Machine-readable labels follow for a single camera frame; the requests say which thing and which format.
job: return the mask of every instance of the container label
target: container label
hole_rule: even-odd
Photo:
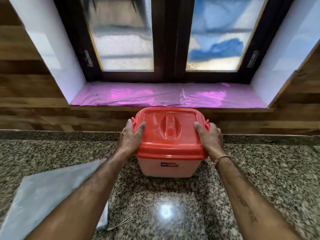
[[[175,162],[162,162],[161,167],[178,167],[179,165]]]

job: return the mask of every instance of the orange plastic lid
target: orange plastic lid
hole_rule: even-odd
[[[131,120],[134,132],[146,122],[142,142],[136,151],[138,158],[203,160],[208,156],[194,123],[199,122],[208,131],[209,120],[196,109],[144,108]]]

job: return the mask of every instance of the window hinge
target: window hinge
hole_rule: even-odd
[[[85,56],[86,56],[86,61],[87,61],[87,63],[88,63],[88,67],[93,67],[94,66],[94,64],[92,63],[92,60],[91,60],[91,58],[90,58],[90,56],[89,56],[89,52],[85,49],[84,50],[84,53],[85,53]]]
[[[256,62],[258,56],[259,56],[260,52],[258,50],[255,50],[251,56],[251,59],[247,65],[247,68],[253,68],[254,63]]]

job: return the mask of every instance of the pink plastic sheet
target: pink plastic sheet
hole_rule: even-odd
[[[250,85],[234,83],[86,83],[71,105],[266,108]]]

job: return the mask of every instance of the bracelet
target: bracelet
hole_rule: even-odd
[[[218,157],[214,162],[212,162],[212,163],[210,164],[210,166],[211,166],[211,165],[214,165],[214,167],[217,169],[217,164],[218,164],[218,162],[220,161],[220,159],[221,159],[222,157],[228,157],[228,158],[230,158],[230,156],[228,156],[228,155],[222,155],[222,156]]]

